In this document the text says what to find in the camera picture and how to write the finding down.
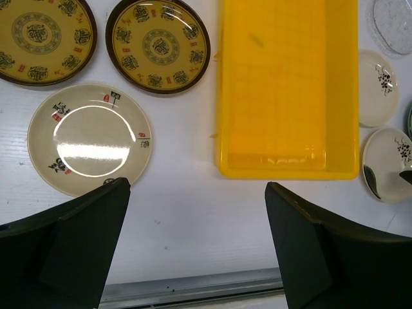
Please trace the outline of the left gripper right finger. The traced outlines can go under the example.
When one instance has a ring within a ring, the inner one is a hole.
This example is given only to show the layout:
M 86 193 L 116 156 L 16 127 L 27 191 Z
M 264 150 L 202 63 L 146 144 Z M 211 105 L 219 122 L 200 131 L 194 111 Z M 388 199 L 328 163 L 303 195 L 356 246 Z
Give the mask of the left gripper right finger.
M 265 203 L 289 308 L 411 307 L 411 238 L 355 223 L 276 182 Z

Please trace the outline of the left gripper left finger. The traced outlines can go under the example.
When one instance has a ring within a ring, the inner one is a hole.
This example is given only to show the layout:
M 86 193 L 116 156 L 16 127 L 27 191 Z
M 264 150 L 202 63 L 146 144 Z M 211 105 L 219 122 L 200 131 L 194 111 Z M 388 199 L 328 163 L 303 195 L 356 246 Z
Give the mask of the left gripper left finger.
M 1 225 L 1 308 L 98 308 L 130 197 L 117 178 Z

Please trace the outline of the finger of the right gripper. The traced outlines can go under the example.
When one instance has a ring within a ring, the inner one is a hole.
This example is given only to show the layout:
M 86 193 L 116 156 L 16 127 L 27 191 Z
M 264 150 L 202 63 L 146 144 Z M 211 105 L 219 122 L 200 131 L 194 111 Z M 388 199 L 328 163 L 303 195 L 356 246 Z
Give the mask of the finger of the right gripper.
M 411 169 L 404 169 L 399 173 L 399 176 L 407 181 L 409 184 L 412 184 L 412 170 Z

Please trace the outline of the cream plate with calligraphy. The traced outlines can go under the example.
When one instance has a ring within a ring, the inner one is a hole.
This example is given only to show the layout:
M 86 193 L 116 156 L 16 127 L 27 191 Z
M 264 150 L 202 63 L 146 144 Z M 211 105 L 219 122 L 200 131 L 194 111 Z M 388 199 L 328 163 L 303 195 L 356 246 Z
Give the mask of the cream plate with calligraphy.
M 149 163 L 149 121 L 129 95 L 104 84 L 79 84 L 48 97 L 27 134 L 30 160 L 51 187 L 81 196 L 116 178 L 134 184 Z

